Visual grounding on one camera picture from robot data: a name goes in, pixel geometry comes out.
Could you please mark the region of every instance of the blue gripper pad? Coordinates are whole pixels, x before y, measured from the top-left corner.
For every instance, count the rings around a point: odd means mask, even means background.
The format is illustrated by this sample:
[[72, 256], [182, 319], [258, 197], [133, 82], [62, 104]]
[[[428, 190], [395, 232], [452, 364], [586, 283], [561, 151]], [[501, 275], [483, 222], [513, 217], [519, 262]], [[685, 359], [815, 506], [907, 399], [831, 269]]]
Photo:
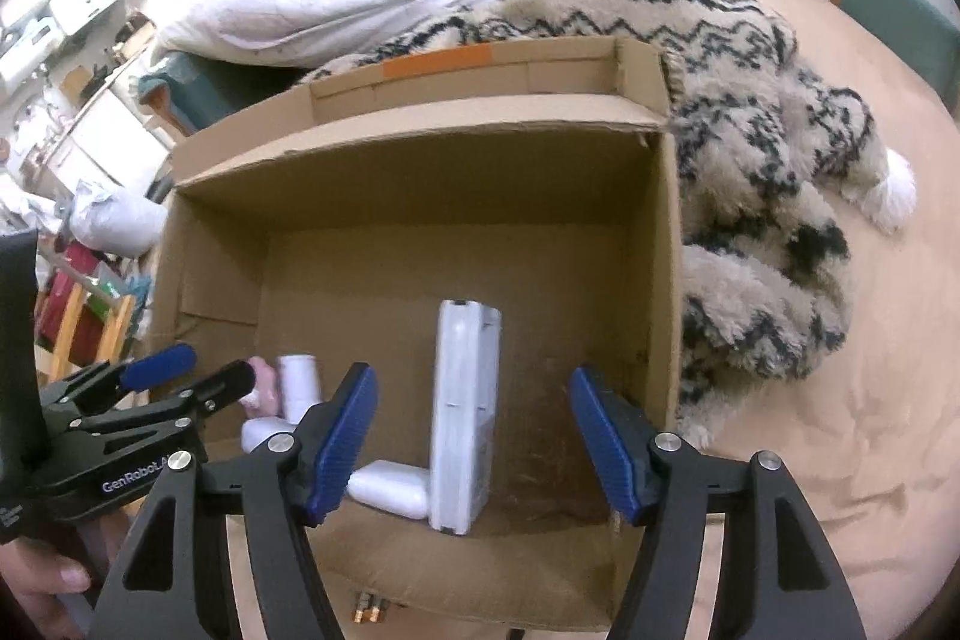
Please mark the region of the blue gripper pad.
[[[304, 508], [314, 524], [323, 523], [326, 514], [337, 509], [347, 493], [347, 482], [373, 421], [377, 399], [376, 373], [368, 365], [356, 363], [350, 367], [333, 399], [317, 405], [333, 418], [314, 461], [313, 490]], [[313, 410], [315, 408], [307, 413], [308, 417]], [[304, 418], [304, 423], [309, 425], [308, 418]]]
[[196, 365], [197, 354], [194, 349], [178, 342], [146, 359], [133, 362], [120, 377], [120, 384], [127, 391], [146, 391], [186, 375]]
[[[587, 367], [579, 367], [570, 377], [570, 405], [580, 433], [587, 443], [593, 468], [600, 479], [610, 506], [629, 523], [636, 524], [644, 511], [637, 490], [637, 465], [611, 419], [601, 394], [613, 397], [610, 391], [598, 389]], [[642, 413], [637, 410], [637, 425]]]

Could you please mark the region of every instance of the red object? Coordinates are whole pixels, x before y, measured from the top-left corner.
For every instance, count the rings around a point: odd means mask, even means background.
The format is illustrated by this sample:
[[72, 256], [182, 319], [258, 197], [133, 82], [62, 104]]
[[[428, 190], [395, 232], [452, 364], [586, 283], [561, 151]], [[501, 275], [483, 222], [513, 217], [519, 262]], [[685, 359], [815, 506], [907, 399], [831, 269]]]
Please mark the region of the red object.
[[[76, 241], [67, 245], [64, 258], [76, 271], [88, 275], [96, 271], [98, 263], [102, 260], [102, 256]], [[74, 285], [76, 284], [63, 272], [59, 271], [54, 275], [50, 295], [40, 314], [40, 325], [37, 328], [37, 333], [49, 340], [51, 345], [56, 342], [56, 335], [64, 320], [66, 300], [70, 297]], [[73, 336], [73, 345], [70, 347], [70, 362], [77, 366], [93, 363], [97, 357], [97, 348], [103, 332], [104, 322], [84, 307]]]

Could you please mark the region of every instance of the black and white patterned blanket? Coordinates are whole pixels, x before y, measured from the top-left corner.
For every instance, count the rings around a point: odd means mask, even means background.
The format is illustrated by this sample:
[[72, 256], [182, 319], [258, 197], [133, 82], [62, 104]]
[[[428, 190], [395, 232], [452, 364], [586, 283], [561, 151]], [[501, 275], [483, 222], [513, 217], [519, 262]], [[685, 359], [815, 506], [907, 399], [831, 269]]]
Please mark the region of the black and white patterned blanket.
[[853, 90], [803, 63], [756, 0], [500, 0], [429, 20], [305, 80], [521, 37], [630, 36], [663, 53], [683, 215], [680, 432], [706, 444], [718, 384], [803, 378], [844, 343], [850, 252], [820, 188], [885, 231], [913, 209], [909, 165]]

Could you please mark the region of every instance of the white cylindrical object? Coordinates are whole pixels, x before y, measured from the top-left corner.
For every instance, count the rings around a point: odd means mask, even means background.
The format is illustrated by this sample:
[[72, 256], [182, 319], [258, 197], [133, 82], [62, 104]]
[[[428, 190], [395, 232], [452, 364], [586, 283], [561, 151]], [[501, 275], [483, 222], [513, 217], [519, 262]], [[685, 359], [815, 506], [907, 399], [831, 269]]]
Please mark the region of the white cylindrical object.
[[430, 470], [375, 461], [350, 476], [347, 494], [361, 504], [421, 521], [430, 512]]
[[313, 405], [323, 402], [320, 395], [320, 374], [313, 356], [280, 356], [280, 393], [283, 395], [283, 417], [299, 424]]
[[270, 439], [274, 434], [288, 432], [293, 434], [294, 426], [282, 418], [250, 418], [244, 421], [240, 429], [240, 447], [244, 453], [250, 453], [257, 445]]

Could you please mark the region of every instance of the white cabinet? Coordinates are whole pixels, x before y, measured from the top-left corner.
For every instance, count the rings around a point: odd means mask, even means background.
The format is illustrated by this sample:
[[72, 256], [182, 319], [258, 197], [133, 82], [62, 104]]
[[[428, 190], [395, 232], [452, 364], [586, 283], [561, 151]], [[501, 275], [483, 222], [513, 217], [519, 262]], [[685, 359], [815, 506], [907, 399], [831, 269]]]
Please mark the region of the white cabinet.
[[166, 160], [167, 149], [111, 91], [86, 107], [70, 139], [128, 191], [144, 196]]
[[77, 191], [77, 183], [85, 180], [109, 187], [112, 180], [77, 143], [67, 137], [50, 156], [45, 170], [40, 172], [40, 183], [35, 190], [48, 199], [69, 199]]

